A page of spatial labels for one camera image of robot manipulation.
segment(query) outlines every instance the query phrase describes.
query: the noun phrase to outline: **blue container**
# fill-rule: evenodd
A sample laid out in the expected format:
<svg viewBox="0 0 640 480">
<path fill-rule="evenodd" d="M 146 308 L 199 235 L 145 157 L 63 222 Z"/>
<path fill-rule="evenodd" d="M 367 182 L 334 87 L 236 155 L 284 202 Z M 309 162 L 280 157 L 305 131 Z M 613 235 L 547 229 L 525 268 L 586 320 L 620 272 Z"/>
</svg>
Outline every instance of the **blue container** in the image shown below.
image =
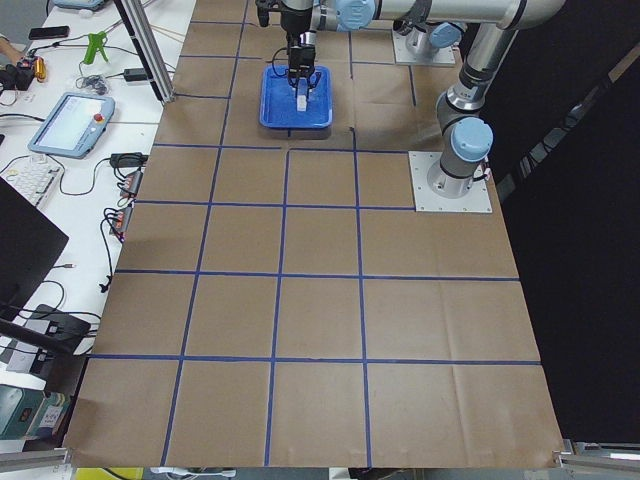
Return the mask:
<svg viewBox="0 0 640 480">
<path fill-rule="evenodd" d="M 278 75 L 284 75 L 285 65 L 275 66 Z M 271 68 L 264 69 L 262 75 L 262 97 L 260 99 L 260 123 L 268 128 L 318 130 L 327 128 L 333 120 L 333 96 L 331 94 L 331 73 L 326 67 L 317 66 L 322 76 L 318 86 L 309 93 L 307 110 L 299 112 L 295 90 L 287 77 L 279 77 Z"/>
</svg>

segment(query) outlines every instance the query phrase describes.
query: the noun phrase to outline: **white mounting plate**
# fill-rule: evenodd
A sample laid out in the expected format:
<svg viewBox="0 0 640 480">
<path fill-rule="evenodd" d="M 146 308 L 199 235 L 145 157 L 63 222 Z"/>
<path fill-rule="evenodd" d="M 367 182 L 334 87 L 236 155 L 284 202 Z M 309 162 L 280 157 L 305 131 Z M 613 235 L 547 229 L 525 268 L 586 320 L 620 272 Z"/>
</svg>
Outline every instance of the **white mounting plate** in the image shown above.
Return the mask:
<svg viewBox="0 0 640 480">
<path fill-rule="evenodd" d="M 435 193 L 427 183 L 431 165 L 440 161 L 441 152 L 409 152 L 411 183 L 416 212 L 438 213 L 492 213 L 491 200 L 484 180 L 473 182 L 471 190 L 462 198 L 444 198 Z M 478 167 L 474 176 L 482 175 Z"/>
<path fill-rule="evenodd" d="M 441 48 L 435 55 L 418 56 L 407 49 L 407 37 L 403 37 L 398 32 L 392 31 L 393 51 L 396 55 L 398 65 L 427 65 L 431 67 L 453 67 L 456 58 L 453 56 L 451 47 Z"/>
</svg>

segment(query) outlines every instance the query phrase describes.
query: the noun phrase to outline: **white keyboard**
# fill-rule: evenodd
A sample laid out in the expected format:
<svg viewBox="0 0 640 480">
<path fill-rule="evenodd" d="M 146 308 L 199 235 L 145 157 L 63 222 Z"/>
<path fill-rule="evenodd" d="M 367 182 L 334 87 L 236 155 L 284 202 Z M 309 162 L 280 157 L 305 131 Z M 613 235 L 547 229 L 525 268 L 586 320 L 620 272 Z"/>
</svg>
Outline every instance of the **white keyboard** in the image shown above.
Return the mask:
<svg viewBox="0 0 640 480">
<path fill-rule="evenodd" d="M 16 161 L 2 173 L 9 185 L 37 208 L 42 208 L 61 173 L 60 165 L 44 155 Z"/>
</svg>

